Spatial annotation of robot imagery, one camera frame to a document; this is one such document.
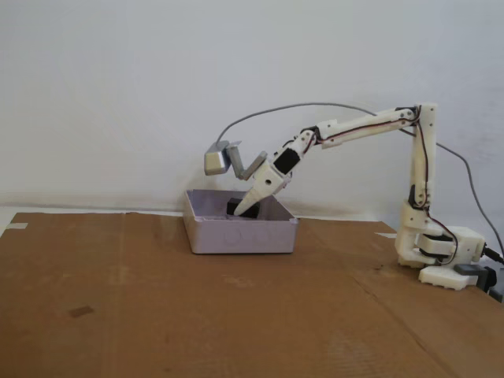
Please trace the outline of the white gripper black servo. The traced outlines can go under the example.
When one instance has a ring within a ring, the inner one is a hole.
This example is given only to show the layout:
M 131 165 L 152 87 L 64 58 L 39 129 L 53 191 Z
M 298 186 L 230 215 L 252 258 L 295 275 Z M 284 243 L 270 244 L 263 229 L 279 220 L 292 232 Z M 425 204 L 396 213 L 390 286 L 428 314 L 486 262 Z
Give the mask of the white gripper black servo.
M 272 161 L 264 163 L 254 177 L 252 187 L 236 206 L 234 215 L 242 216 L 250 207 L 264 198 L 281 191 L 290 181 L 295 167 L 301 162 L 298 151 L 286 147 Z

